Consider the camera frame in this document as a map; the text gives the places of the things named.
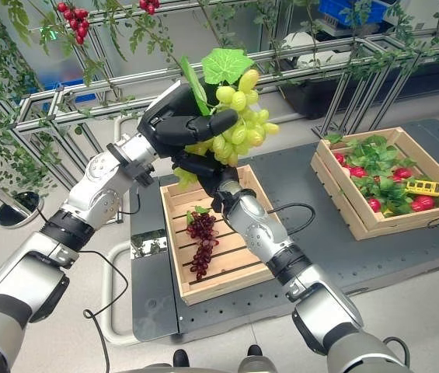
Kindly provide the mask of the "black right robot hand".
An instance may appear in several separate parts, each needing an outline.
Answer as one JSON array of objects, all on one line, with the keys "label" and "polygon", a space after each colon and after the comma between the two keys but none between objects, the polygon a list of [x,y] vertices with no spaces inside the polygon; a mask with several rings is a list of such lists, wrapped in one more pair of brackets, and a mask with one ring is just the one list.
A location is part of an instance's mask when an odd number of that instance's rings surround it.
[{"label": "black right robot hand", "polygon": [[223,183],[239,182],[239,174],[235,167],[223,165],[208,152],[206,155],[196,155],[181,151],[172,158],[173,167],[180,167],[195,174],[198,182],[209,197],[214,197]]}]

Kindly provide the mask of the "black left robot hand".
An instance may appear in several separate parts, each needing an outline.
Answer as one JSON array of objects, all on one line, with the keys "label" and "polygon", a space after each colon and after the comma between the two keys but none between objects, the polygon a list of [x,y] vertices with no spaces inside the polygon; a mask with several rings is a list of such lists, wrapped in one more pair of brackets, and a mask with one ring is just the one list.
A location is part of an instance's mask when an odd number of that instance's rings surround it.
[{"label": "black left robot hand", "polygon": [[178,81],[152,101],[137,130],[164,159],[181,152],[187,145],[222,134],[236,124],[238,118],[232,109],[201,114],[189,84]]}]

